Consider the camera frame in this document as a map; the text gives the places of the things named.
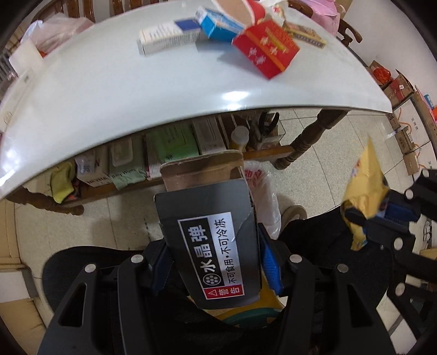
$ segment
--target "wooden chair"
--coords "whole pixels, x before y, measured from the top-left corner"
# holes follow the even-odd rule
[[[302,12],[305,16],[308,16],[309,18],[311,18],[313,15],[312,8],[309,5],[299,0],[288,0],[288,7],[292,7],[293,9]],[[352,37],[350,37],[346,33],[346,30],[349,30],[352,33],[352,35],[355,37],[355,40],[358,43],[361,43],[363,37],[359,34],[359,32],[355,28],[353,28],[342,18],[340,19],[340,25],[338,27],[338,33],[340,33],[343,36],[343,39],[340,40],[341,43],[343,43],[346,47],[349,47],[349,44],[353,41]]]
[[[112,4],[112,10],[114,15],[119,15],[124,12],[123,1],[122,0],[108,0]],[[150,0],[150,4],[157,3],[159,0]],[[143,6],[143,0],[130,0],[130,9],[136,9],[137,7]],[[68,17],[80,16],[79,13],[79,0],[52,0],[47,5],[45,5],[33,18],[36,20],[45,20],[51,14],[64,13]],[[96,22],[94,17],[94,7],[93,0],[83,0],[83,14],[89,20]]]

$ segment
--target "wooden shelf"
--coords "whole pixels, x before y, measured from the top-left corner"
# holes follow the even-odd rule
[[[294,151],[291,146],[281,146],[278,145],[274,148],[264,149],[264,150],[250,150],[243,153],[244,160],[257,160],[257,161],[273,161],[279,158],[284,158],[290,155]],[[136,184],[131,184],[126,186],[121,190],[117,190],[114,184],[108,184],[99,186],[96,188],[91,187],[83,182],[80,182],[80,194],[81,197],[75,201],[68,201],[62,204],[65,207],[74,207],[83,205],[85,203],[100,200],[102,198],[107,198],[125,192],[137,190],[140,188],[148,188],[155,185],[163,184],[161,178],[153,180],[144,180]]]

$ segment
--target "tabletop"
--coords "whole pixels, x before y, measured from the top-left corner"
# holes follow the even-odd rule
[[[141,7],[94,25],[45,57],[3,134],[0,198],[89,148],[185,118],[281,107],[391,112],[352,53],[294,9],[286,18],[315,29],[327,45],[299,41],[290,66],[271,80],[229,43],[140,55],[141,29],[193,17],[199,6],[215,9],[210,0]]]

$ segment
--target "turned wooden leg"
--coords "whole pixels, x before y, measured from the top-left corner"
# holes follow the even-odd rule
[[[83,214],[83,206],[75,207],[62,207],[55,202],[53,197],[47,196],[45,194],[40,194],[38,192],[30,192],[23,186],[19,187],[17,190],[12,192],[6,197],[6,200],[25,205],[30,203],[32,206],[38,209],[45,209],[46,211],[53,211],[58,213],[71,213],[75,216],[80,216]]]
[[[284,170],[303,153],[305,153],[314,143],[316,143],[323,132],[333,128],[341,119],[346,116],[349,110],[329,110],[323,109],[317,115],[317,120],[305,127],[302,133],[290,144],[294,149],[288,157],[280,158],[274,163],[278,170]]]

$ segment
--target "yellow wrapper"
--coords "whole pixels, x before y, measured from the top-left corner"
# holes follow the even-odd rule
[[[355,207],[363,213],[366,219],[374,217],[389,191],[383,180],[384,174],[369,137],[366,149],[352,170],[341,205],[343,219],[354,235],[351,247],[354,251],[360,250],[366,244],[366,236],[360,226],[349,222],[344,217],[344,211]]]

